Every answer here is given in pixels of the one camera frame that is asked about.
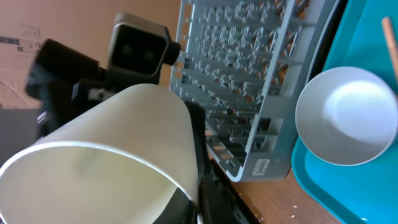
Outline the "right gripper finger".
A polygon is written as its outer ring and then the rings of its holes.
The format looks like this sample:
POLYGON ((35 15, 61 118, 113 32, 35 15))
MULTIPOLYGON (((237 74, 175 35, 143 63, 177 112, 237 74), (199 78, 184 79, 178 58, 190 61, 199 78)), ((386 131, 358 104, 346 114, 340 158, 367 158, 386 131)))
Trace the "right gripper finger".
POLYGON ((198 214, 202 223, 259 223, 215 162, 209 158, 205 136, 205 110, 184 102, 190 113, 199 178, 198 214))

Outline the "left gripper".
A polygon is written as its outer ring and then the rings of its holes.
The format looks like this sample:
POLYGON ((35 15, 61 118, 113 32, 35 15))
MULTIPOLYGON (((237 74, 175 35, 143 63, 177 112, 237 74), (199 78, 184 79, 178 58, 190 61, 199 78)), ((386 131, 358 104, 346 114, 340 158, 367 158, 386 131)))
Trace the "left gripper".
POLYGON ((47 39, 31 66, 26 93, 42 102, 37 117, 44 137, 77 116, 141 83, 159 84, 153 75, 105 69, 99 62, 52 39, 47 39))

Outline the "small white cup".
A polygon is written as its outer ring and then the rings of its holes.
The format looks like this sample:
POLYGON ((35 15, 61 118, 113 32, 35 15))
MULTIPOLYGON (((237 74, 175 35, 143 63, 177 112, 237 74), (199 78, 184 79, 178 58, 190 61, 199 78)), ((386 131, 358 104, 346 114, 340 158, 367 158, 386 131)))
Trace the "small white cup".
POLYGON ((152 223, 176 190, 198 204, 186 104, 153 84, 131 86, 1 167, 6 223, 152 223))

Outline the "grey bowl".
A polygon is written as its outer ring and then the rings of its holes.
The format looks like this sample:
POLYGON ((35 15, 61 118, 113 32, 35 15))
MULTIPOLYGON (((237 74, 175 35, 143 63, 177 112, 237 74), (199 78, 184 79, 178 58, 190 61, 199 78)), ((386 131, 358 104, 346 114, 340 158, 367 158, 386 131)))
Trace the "grey bowl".
POLYGON ((332 68, 302 90, 295 125, 317 158, 338 166, 365 164, 397 141, 397 95, 372 72, 332 68))

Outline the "wooden chopstick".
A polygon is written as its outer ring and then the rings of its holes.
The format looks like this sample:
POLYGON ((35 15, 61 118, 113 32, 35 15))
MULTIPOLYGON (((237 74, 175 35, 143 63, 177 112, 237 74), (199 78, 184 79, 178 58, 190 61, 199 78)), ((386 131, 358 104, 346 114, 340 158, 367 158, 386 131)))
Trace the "wooden chopstick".
POLYGON ((391 64, 394 71, 395 79, 398 79, 398 66, 397 66, 397 40, 395 37, 392 21, 390 17, 384 17, 381 21, 382 31, 386 41, 387 49, 389 52, 391 64))

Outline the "grey plastic dish rack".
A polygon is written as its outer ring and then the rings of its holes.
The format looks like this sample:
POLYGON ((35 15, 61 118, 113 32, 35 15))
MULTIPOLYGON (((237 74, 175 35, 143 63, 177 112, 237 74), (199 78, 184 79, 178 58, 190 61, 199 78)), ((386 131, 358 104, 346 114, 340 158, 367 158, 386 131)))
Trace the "grey plastic dish rack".
POLYGON ((287 176, 295 105, 344 1, 182 1, 170 89, 206 112, 210 154, 233 182, 287 176))

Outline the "teal serving tray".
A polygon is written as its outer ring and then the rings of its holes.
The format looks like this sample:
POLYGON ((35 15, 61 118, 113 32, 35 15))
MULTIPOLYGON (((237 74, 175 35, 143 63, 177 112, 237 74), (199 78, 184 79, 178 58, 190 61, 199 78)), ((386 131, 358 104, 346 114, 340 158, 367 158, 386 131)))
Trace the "teal serving tray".
MULTIPOLYGON (((383 79, 397 95, 381 21, 397 22, 397 0, 352 0, 345 7, 322 70, 357 67, 383 79)), ((397 141, 374 160, 338 166, 312 154, 298 136, 292 153, 297 182, 344 223, 397 222, 397 141)))

